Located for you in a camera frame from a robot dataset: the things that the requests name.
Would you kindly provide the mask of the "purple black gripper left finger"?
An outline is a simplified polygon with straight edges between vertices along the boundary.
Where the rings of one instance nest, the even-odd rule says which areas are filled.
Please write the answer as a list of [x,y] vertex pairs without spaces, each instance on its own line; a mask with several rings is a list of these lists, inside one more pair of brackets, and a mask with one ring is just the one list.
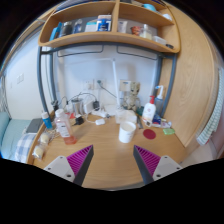
[[44,170],[81,186],[93,155],[93,146],[90,145],[67,157],[58,156]]

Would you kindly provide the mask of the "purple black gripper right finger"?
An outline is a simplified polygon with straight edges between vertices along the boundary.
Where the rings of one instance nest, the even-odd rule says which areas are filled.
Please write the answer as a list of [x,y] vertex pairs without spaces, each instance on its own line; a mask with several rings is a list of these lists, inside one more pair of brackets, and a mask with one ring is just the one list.
[[133,156],[145,185],[182,169],[168,155],[160,157],[137,145],[134,146]]

